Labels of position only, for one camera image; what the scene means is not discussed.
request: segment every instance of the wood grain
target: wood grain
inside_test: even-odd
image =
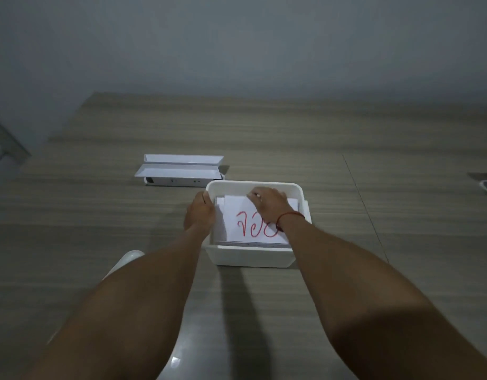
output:
[[[125,252],[180,232],[197,190],[145,187],[144,153],[222,154],[228,179],[300,184],[317,226],[389,259],[487,354],[487,196],[467,176],[486,171],[487,116],[353,108],[91,97],[1,190],[0,378]],[[173,356],[161,378],[353,378],[297,269],[205,253]]]

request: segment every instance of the white plastic box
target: white plastic box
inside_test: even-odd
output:
[[[227,194],[234,196],[245,196],[257,186],[276,188],[284,192],[288,198],[298,199],[298,211],[305,219],[312,223],[308,202],[303,196],[303,189],[298,184],[282,182],[262,181],[212,181],[206,186],[210,199],[223,197]],[[287,268],[294,261],[295,256],[290,248],[257,248],[216,245],[213,243],[213,236],[210,234],[204,241],[202,247],[208,253],[210,260],[216,265],[234,265],[237,267],[267,267]]]

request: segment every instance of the stack of paper cards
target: stack of paper cards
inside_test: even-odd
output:
[[[293,210],[298,200],[288,198]],[[266,224],[246,196],[224,196],[215,201],[217,219],[214,243],[248,247],[290,248],[287,237],[275,224]]]

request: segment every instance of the red string bracelet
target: red string bracelet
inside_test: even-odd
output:
[[[303,215],[303,213],[300,213],[300,212],[298,212],[298,211],[294,211],[294,212],[285,212],[285,213],[282,213],[282,214],[281,214],[281,215],[278,217],[277,221],[275,222],[275,227],[277,228],[277,230],[280,230],[281,232],[284,232],[284,230],[283,230],[281,227],[279,227],[278,222],[279,222],[280,218],[281,218],[282,216],[285,216],[285,215],[297,215],[297,216],[302,216],[303,218],[305,218],[305,216]]]

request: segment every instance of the right arm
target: right arm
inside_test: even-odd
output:
[[[248,197],[265,222],[293,211],[275,189]],[[487,359],[392,266],[301,216],[280,226],[329,341],[360,379],[487,378]]]

